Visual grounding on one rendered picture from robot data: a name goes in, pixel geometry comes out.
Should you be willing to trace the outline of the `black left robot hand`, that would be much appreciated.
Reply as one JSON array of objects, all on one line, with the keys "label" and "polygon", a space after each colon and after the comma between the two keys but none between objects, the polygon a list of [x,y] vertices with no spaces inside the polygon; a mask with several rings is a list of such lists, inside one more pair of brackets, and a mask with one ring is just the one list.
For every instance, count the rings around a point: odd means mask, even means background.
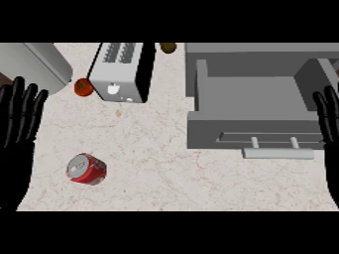
[{"label": "black left robot hand", "polygon": [[0,212],[14,212],[26,195],[35,140],[48,90],[17,76],[0,87]]}]

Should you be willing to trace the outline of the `red soda can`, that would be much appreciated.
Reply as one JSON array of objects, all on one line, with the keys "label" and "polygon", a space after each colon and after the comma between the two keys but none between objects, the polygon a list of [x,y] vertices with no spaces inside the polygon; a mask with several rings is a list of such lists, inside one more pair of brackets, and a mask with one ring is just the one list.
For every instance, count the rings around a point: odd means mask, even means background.
[{"label": "red soda can", "polygon": [[75,183],[94,186],[106,177],[106,163],[92,155],[81,153],[69,161],[66,174]]}]

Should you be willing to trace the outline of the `grey open drawer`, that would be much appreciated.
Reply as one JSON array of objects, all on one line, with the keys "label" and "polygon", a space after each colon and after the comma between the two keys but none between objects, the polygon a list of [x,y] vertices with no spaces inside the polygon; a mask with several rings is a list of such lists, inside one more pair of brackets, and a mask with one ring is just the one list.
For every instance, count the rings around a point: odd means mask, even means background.
[{"label": "grey open drawer", "polygon": [[296,141],[320,150],[312,93],[337,82],[327,59],[308,60],[292,76],[211,77],[196,63],[194,110],[187,114],[190,149],[287,148]]}]

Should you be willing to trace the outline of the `red tomato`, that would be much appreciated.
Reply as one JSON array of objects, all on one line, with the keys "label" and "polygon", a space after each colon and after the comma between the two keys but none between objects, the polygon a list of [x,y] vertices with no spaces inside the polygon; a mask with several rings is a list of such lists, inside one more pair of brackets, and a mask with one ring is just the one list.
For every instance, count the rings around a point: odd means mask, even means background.
[{"label": "red tomato", "polygon": [[92,86],[85,77],[75,82],[75,94],[78,96],[89,96],[92,94]]}]

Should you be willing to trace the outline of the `grey cylindrical appliance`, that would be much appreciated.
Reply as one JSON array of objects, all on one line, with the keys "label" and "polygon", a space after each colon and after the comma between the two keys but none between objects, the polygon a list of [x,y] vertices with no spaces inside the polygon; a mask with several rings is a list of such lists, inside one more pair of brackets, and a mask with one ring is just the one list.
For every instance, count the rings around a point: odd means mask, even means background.
[{"label": "grey cylindrical appliance", "polygon": [[72,66],[53,43],[0,43],[0,72],[55,94],[73,77]]}]

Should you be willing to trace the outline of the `silver toaster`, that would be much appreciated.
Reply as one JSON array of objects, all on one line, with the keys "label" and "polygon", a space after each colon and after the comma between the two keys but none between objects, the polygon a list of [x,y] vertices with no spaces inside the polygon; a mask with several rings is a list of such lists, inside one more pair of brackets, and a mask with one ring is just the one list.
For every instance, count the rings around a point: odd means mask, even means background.
[{"label": "silver toaster", "polygon": [[86,79],[103,101],[147,101],[154,55],[153,43],[98,44]]}]

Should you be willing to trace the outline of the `grey cabinet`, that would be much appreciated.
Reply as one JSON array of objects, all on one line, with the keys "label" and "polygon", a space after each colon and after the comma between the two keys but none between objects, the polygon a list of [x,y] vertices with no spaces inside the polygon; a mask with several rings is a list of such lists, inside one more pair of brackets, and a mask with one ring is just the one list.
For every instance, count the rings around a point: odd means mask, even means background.
[{"label": "grey cabinet", "polygon": [[339,69],[339,43],[185,43],[185,96],[194,95],[196,61],[209,75],[293,76],[311,59],[327,59]]}]

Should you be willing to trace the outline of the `brown round vegetable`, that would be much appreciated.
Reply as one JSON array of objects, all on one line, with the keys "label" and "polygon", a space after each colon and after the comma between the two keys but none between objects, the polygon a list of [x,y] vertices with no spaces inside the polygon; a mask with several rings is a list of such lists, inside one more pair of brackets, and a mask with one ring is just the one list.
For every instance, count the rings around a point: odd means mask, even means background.
[{"label": "brown round vegetable", "polygon": [[160,43],[160,50],[165,54],[172,54],[177,50],[177,44],[175,43]]}]

